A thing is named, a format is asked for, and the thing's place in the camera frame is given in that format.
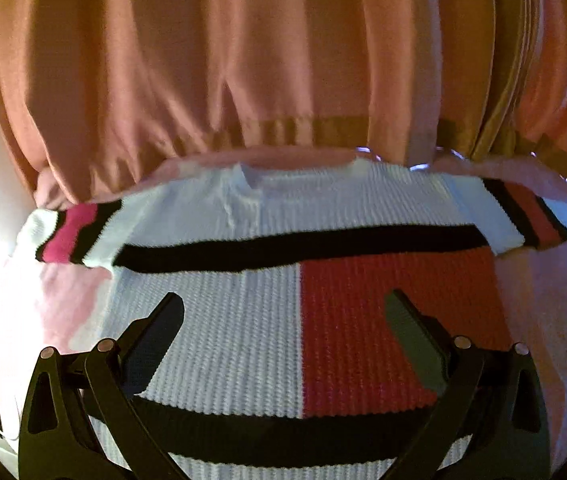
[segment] curtain fold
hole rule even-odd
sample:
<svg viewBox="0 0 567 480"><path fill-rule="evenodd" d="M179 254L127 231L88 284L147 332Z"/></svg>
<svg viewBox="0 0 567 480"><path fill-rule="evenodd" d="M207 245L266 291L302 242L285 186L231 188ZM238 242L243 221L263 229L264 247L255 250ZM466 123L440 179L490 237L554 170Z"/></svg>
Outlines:
<svg viewBox="0 0 567 480"><path fill-rule="evenodd" d="M0 129L75 203L257 146L567 176L567 0L0 0Z"/></svg>

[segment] pink bed sheet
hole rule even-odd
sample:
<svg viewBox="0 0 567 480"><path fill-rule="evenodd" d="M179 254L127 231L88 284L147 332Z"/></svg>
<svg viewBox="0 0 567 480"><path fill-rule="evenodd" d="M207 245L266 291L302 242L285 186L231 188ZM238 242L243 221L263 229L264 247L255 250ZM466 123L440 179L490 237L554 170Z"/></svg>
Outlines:
<svg viewBox="0 0 567 480"><path fill-rule="evenodd" d="M356 153L343 150L284 150L215 155L214 160L167 161L135 190L184 177L204 166L237 160L261 168L293 169L344 164ZM534 159L493 159L470 164L439 156L426 171L479 174L519 182L547 198L567 202L567 181ZM65 208L69 202L42 186L39 205ZM507 323L516 340L525 341L535 357L543 384L551 432L553 470L567 457L567 243L537 252L517 250L497 258L497 275ZM23 405L32 367L44 346L61 352L86 351L98 338L110 275L105 269L71 264L8 261L0 275L0 384L3 396L16 394ZM14 404L6 398L3 406ZM15 414L6 424L18 424Z"/></svg>

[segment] pink stripe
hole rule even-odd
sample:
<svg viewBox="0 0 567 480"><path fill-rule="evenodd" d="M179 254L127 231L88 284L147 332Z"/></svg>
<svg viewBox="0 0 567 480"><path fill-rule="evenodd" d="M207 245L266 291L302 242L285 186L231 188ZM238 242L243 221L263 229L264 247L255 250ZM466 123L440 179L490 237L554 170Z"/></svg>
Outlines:
<svg viewBox="0 0 567 480"><path fill-rule="evenodd" d="M68 264L79 231L96 220L97 204L79 204L66 211L66 222L43 251L47 264Z"/></svg>

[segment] ribbed knit fabric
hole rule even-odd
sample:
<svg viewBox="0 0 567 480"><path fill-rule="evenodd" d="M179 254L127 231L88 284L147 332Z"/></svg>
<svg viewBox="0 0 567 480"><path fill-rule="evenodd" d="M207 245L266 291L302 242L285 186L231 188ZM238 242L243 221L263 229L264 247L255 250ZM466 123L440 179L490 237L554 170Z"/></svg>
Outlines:
<svg viewBox="0 0 567 480"><path fill-rule="evenodd" d="M385 295L401 288L451 335L507 349L514 341L493 255L567 239L567 208L539 200L499 181L362 159L292 172L238 164L100 205L93 225L79 230L63 228L68 213L56 214L52 230L55 214L35 213L22 255L47 261L45 247L69 234L76 246L57 243L66 252L59 261L112 270L101 337L117 338L166 292L183 298L182 329L140 397L151 404L148 427L175 420L178 433L192 435L184 442L163 428L160 440L193 479L377 479L418 429L409 421L422 421L419 410L436 402L388 328ZM91 248L78 246L99 231ZM407 418L390 448L366 431L379 429L374 416L393 414ZM327 419L334 424L321 425ZM300 429L285 425L288 440L278 442L273 435L286 420ZM327 449L305 442L306 422L326 440L339 438L329 428L356 427L370 445L353 443L346 460L331 451L337 442ZM266 465L278 465L256 467L263 462L254 455L211 449L223 443L207 428L239 427L246 433L228 438L258 447L265 432ZM107 428L97 428L121 463ZM459 437L457 459L468 443ZM281 457L276 447L290 452Z"/></svg>

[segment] bed sheet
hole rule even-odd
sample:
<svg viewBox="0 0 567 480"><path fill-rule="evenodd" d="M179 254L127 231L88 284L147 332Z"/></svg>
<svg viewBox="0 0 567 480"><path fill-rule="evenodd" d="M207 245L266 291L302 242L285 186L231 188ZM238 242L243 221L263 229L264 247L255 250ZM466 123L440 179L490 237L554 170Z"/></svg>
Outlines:
<svg viewBox="0 0 567 480"><path fill-rule="evenodd" d="M268 167L265 158L261 164L258 160L251 163ZM335 164L344 162L335 159ZM303 164L316 161L307 158ZM167 161L139 188L192 175L204 166L201 160L185 164ZM288 169L283 166L276 169ZM534 161L493 160L469 165L442 156L423 169L514 180L542 196L567 201L567 181L554 178L555 174ZM567 242L540 252L512 251L497 258L495 267L511 335L529 345L537 363L548 408L552 468L556 470L567 457ZM109 286L110 273L105 269L18 258L6 263L0 273L0 395L8 410L4 417L8 432L18 428L18 414L10 410L14 405L11 396L16 396L18 406L23 405L38 352L47 345L61 352L86 351L96 343Z"/></svg>

